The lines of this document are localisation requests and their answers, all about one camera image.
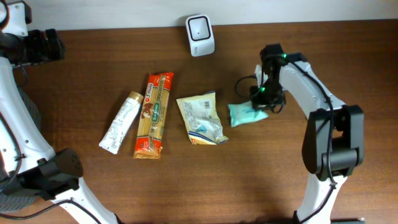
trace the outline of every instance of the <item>mint green packet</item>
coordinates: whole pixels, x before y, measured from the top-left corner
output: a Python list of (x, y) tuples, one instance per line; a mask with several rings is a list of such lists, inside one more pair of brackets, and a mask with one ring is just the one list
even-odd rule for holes
[(228, 108), (229, 115), (231, 116), (232, 127), (268, 118), (268, 114), (266, 112), (253, 109), (251, 101), (241, 103), (239, 105), (228, 105)]

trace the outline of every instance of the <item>brown table surface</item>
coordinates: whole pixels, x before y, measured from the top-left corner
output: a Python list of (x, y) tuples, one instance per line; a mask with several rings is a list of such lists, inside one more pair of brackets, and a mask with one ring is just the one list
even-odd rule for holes
[[(365, 160), (338, 194), (332, 219), (397, 223), (397, 28), (398, 21), (214, 26), (216, 50), (198, 58), (190, 55), (184, 27), (63, 31), (66, 59), (27, 68), (24, 89), (42, 112), (45, 139), (56, 151), (77, 151), (90, 189), (126, 223), (289, 218), (300, 206), (308, 176), (301, 156), (307, 125), (303, 112), (288, 93), (281, 114), (231, 128), (227, 108), (245, 102), (235, 95), (234, 84), (253, 73), (259, 51), (280, 42), (286, 52), (303, 52), (339, 99), (364, 110)], [(175, 73), (162, 158), (132, 158), (137, 121), (117, 155), (99, 148), (129, 92), (144, 93), (147, 74), (156, 72)], [(20, 72), (16, 77), (21, 82)], [(175, 99), (210, 90), (216, 91), (229, 141), (194, 146)], [(50, 204), (38, 199), (16, 214)], [(25, 223), (75, 221), (56, 208)]]

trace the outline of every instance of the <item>green label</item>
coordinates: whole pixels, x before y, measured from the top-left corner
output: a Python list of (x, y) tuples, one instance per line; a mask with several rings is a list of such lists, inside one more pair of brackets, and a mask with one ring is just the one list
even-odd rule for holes
[(152, 115), (152, 123), (157, 123), (159, 120), (160, 102), (154, 103), (154, 114)]

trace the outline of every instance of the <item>white cylindrical tube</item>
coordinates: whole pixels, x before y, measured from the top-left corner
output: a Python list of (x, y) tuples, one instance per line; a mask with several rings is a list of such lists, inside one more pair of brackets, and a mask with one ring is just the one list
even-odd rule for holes
[(117, 154), (122, 141), (129, 130), (132, 121), (137, 116), (142, 99), (144, 97), (136, 93), (135, 91), (130, 92), (129, 97), (124, 101), (118, 114), (113, 119), (111, 127), (109, 127), (104, 138), (99, 143), (99, 146), (103, 149)]

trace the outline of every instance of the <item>tan cap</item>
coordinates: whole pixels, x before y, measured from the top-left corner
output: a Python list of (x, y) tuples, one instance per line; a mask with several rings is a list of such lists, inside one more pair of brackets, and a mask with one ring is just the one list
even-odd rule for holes
[(129, 98), (132, 98), (133, 100), (137, 101), (138, 103), (142, 103), (142, 100), (144, 99), (144, 97), (141, 94), (139, 94), (135, 91), (130, 92)]

